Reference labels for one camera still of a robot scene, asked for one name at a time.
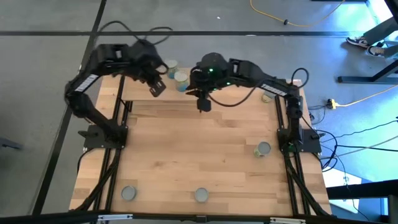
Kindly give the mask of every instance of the concrete floor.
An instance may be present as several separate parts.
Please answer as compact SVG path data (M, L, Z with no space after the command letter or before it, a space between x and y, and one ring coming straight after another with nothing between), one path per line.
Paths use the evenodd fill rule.
M254 0L260 10L308 24L321 18L338 3ZM0 3L0 30L91 30L100 0L47 0ZM260 30L260 31L345 31L362 32L376 25L364 3L346 3L321 24L300 28L251 10L248 1L220 0L129 0L108 1L101 24L119 19L133 30L170 26L175 30ZM117 25L108 30L122 30ZM25 215L30 212L43 176L53 140L65 109L63 88L79 68L88 37L0 37L0 136L24 145L23 150L0 150L0 215ZM132 37L100 37L98 43L133 43ZM364 50L347 45L342 37L212 37L179 36L157 46L163 58L175 58L180 66L195 64L208 52L225 58L252 60L263 71L290 78L298 67L311 77L305 87L310 106L328 98L351 101L383 90L388 85L337 84L339 75L371 76L391 61L367 56ZM99 82L89 95L95 101ZM327 111L318 129L340 135L369 128L395 119L393 102L398 89L347 108ZM86 129L81 119L72 118L44 212L68 209L76 178L76 163L83 145L78 130ZM340 144L368 146L395 135L397 124L376 131L339 139ZM393 149L398 141L383 145ZM325 144L332 147L332 142ZM350 151L339 148L338 153ZM325 149L324 155L330 152ZM392 152L362 151L344 156L350 174L380 181L396 179L397 156Z

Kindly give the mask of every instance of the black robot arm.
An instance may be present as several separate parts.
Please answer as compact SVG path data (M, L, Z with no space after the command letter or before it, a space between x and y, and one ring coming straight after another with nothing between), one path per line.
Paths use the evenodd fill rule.
M250 61L230 59L227 62L218 53L205 55L191 70L190 85L187 88L190 91L187 94L198 97L197 107L200 111L210 111L209 94L230 85L261 88L283 97L287 103L286 113L289 120L286 143L302 144L302 128L299 121L303 115L303 98L300 96L299 87L264 73Z
M85 91L97 79L104 75L125 75L134 81L139 80L147 83L149 91L154 97L159 96L165 85L156 68L164 66L154 45L146 40L138 40L132 46L127 44L101 44L91 53L90 59L79 74L65 87L65 102L72 109L73 114L79 118L85 118L95 123L90 126L89 131L79 133L88 138L102 138L104 142L98 141L99 146L106 147L107 143L113 146L123 145L126 141L127 130L119 126L113 119L102 115L93 105Z

